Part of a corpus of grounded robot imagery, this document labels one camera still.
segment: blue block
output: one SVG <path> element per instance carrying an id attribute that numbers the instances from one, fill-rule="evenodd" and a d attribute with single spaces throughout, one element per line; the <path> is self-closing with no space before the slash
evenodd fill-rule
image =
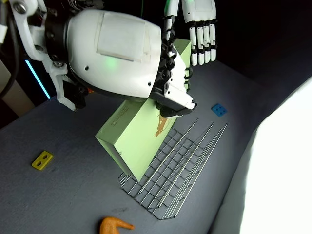
<path id="1" fill-rule="evenodd" d="M 211 109 L 219 117 L 221 117 L 227 113 L 227 110 L 220 104 L 213 106 Z"/>

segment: light green cardboard box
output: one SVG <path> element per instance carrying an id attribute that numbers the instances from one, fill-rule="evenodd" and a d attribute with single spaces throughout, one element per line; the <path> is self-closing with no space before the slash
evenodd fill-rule
<path id="1" fill-rule="evenodd" d="M 190 65 L 189 40 L 174 43 L 186 66 Z M 140 181 L 176 118 L 163 118 L 155 102 L 126 100 L 96 134 L 97 140 L 126 174 Z"/>

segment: yellow block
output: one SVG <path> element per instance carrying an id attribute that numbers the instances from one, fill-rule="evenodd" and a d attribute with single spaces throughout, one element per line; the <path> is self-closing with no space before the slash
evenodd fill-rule
<path id="1" fill-rule="evenodd" d="M 53 157 L 52 154 L 43 151 L 31 165 L 38 170 L 42 170 L 45 167 L 45 165 L 47 165 L 47 163 L 51 160 L 52 157 Z"/>

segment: gray table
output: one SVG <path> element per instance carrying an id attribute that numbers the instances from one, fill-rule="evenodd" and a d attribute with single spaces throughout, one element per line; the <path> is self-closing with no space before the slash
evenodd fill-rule
<path id="1" fill-rule="evenodd" d="M 179 215 L 164 221 L 120 189 L 121 169 L 94 137 L 122 100 L 90 94 L 77 112 L 55 98 L 45 102 L 0 131 L 1 233 L 95 234 L 108 215 L 134 224 L 131 233 L 207 233 L 254 129 L 247 120 L 256 89 L 219 62 L 195 68 L 191 94 L 199 106 L 175 127 L 183 132 L 199 118 L 195 139 L 212 122 L 213 133 L 229 126 Z M 223 117 L 210 110 L 218 102 L 228 109 Z M 31 163 L 43 150 L 54 158 L 38 171 Z"/>

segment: metal wire basket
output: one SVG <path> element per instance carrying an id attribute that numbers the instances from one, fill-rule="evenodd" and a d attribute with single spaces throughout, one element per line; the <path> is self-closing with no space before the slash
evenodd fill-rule
<path id="1" fill-rule="evenodd" d="M 174 128 L 169 131 L 140 183 L 131 175 L 119 176 L 121 188 L 159 220 L 177 216 L 227 127 L 226 124 L 202 147 L 214 124 L 191 141 L 186 135 L 197 121 L 185 134 Z"/>

